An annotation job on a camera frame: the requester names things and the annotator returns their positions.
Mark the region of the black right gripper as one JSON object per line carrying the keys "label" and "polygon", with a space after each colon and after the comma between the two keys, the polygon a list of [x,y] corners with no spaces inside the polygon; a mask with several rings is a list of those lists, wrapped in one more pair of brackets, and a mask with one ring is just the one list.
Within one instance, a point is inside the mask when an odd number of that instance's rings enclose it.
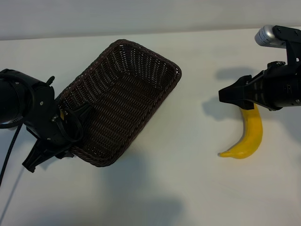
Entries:
{"label": "black right gripper", "polygon": [[219,90],[219,101],[227,104],[239,104],[243,110],[253,110],[254,104],[263,106],[270,111],[288,107],[287,72],[288,67],[285,62],[268,63],[267,69],[253,78],[251,75],[242,76],[232,85]]}

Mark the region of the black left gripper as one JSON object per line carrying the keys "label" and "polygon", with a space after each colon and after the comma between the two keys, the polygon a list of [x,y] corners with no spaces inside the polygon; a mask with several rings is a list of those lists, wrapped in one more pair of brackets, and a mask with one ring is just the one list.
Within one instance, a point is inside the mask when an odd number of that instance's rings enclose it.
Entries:
{"label": "black left gripper", "polygon": [[34,91],[33,115],[24,123],[37,137],[33,148],[22,165],[30,172],[52,157],[74,157],[71,143],[83,138],[83,127],[89,124],[94,108],[84,103],[74,110],[60,109],[53,87],[31,76],[24,76]]}

